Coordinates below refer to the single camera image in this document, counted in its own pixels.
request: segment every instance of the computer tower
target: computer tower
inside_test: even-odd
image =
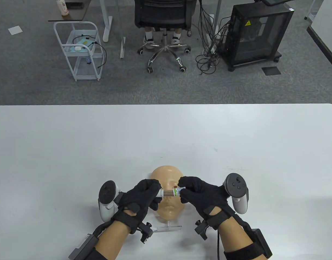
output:
[[[262,60],[278,62],[281,54],[277,50],[293,13],[287,4],[267,6],[255,2],[235,5],[225,43],[219,43],[218,47],[229,71]]]

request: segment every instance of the office chair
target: office chair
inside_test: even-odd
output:
[[[154,70],[151,67],[154,60],[162,52],[172,54],[179,64],[181,72],[186,71],[180,57],[172,50],[173,48],[185,47],[184,52],[190,53],[191,47],[187,44],[167,44],[167,31],[172,28],[191,28],[191,19],[195,12],[197,0],[135,0],[135,25],[141,27],[162,28],[162,44],[145,43],[138,49],[138,54],[143,54],[143,47],[151,46],[160,48],[148,62],[148,73]]]

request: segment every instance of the white sneaker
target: white sneaker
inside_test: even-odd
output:
[[[144,39],[143,39],[143,44],[145,43],[154,43],[154,38],[151,38],[151,39],[146,39],[146,36],[144,36]],[[147,49],[153,49],[154,47],[150,46],[150,45],[145,45],[145,47]]]
[[[180,38],[173,36],[172,41],[171,41],[171,45],[179,44],[179,43],[180,43]]]

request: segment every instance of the mannequin face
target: mannequin face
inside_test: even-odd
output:
[[[182,176],[182,172],[176,167],[161,166],[152,172],[150,178],[158,180],[164,190],[172,190],[178,187],[178,181]],[[180,197],[163,197],[157,213],[165,220],[173,220],[184,208],[185,205],[181,203]]]

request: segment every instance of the chair backrest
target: chair backrest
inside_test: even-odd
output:
[[[135,0],[135,25],[158,28],[191,28],[197,0]]]

